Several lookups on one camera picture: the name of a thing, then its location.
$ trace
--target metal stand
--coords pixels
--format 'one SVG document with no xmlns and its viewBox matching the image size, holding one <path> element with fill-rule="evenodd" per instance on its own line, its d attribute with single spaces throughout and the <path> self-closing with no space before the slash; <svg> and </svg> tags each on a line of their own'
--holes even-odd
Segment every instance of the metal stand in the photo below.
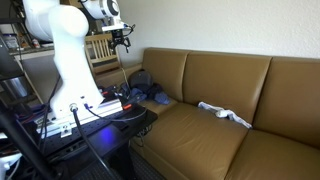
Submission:
<svg viewBox="0 0 320 180">
<path fill-rule="evenodd" d="M 121 146 L 116 154 L 110 158 L 110 164 L 125 180 L 137 180 L 128 143 Z"/>
<path fill-rule="evenodd" d="M 54 180 L 62 176 L 62 173 L 58 173 L 49 165 L 29 134 L 2 103 L 0 103 L 0 128 L 45 179 Z"/>
</svg>

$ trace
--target wall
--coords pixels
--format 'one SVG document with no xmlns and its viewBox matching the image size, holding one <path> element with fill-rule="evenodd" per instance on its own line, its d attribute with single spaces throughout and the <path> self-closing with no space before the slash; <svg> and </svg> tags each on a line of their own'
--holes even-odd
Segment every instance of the wall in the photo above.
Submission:
<svg viewBox="0 0 320 180">
<path fill-rule="evenodd" d="M 53 62 L 53 51 L 26 54 L 22 56 L 22 59 L 23 69 L 28 74 L 39 101 L 41 103 L 48 102 L 59 76 Z"/>
<path fill-rule="evenodd" d="M 118 0 L 136 24 L 125 65 L 146 47 L 320 58 L 319 0 Z"/>
</svg>

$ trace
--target white cable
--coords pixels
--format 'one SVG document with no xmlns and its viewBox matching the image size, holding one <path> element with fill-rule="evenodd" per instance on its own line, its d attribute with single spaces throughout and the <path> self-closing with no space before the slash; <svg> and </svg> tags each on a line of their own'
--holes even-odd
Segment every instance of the white cable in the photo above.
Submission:
<svg viewBox="0 0 320 180">
<path fill-rule="evenodd" d="M 129 96 L 131 95 L 131 88 L 130 88 L 130 86 L 129 86 L 129 83 L 128 83 L 128 79 L 127 79 L 127 75 L 126 75 L 126 72 L 124 71 L 124 69 L 123 68 L 121 68 L 121 70 L 122 70 L 122 72 L 123 72 L 123 75 L 124 75 L 124 80 L 126 81 L 126 84 L 127 84 L 127 86 L 128 86 L 128 89 L 129 89 Z"/>
<path fill-rule="evenodd" d="M 16 173 L 18 167 L 19 167 L 19 164 L 20 164 L 20 159 L 17 161 L 16 163 L 16 167 L 14 167 L 14 170 L 12 171 L 12 173 L 10 174 L 10 176 L 7 178 L 7 180 L 11 180 L 13 175 Z"/>
</svg>

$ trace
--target floor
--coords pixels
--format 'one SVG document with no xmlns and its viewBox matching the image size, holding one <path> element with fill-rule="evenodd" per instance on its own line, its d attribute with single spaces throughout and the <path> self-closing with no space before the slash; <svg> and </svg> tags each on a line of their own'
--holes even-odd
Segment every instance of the floor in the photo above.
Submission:
<svg viewBox="0 0 320 180">
<path fill-rule="evenodd" d="M 130 149 L 131 158 L 135 168 L 135 172 L 138 180 L 165 180 L 165 178 L 157 172 L 148 162 L 146 162 L 139 154 L 134 150 Z M 114 175 L 117 176 L 117 180 L 122 180 L 123 178 L 114 171 Z M 108 180 L 112 179 L 108 173 L 104 170 L 100 163 L 94 164 L 87 171 L 79 174 L 76 180 Z"/>
</svg>

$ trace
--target seat cushion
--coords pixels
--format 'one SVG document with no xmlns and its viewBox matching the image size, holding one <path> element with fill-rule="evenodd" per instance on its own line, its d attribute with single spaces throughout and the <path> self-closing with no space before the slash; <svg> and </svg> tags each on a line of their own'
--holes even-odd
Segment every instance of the seat cushion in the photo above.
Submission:
<svg viewBox="0 0 320 180">
<path fill-rule="evenodd" d="M 177 101 L 170 98 L 170 103 L 168 105 L 164 105 L 164 104 L 159 104 L 153 100 L 145 100 L 145 101 L 141 101 L 139 104 L 141 106 L 146 107 L 148 110 L 156 113 L 158 116 L 160 114 L 162 114 L 163 112 L 169 110 L 170 108 L 172 108 L 174 105 L 177 104 Z M 131 147 L 138 152 L 141 156 L 144 157 L 144 151 L 145 148 L 142 148 L 141 146 L 143 146 L 143 142 L 142 139 L 140 137 L 133 137 L 131 139 Z"/>
<path fill-rule="evenodd" d="M 223 179 L 247 129 L 177 103 L 145 136 L 144 158 L 167 179 Z"/>
<path fill-rule="evenodd" d="M 281 136 L 250 130 L 226 179 L 320 179 L 320 151 Z"/>
</svg>

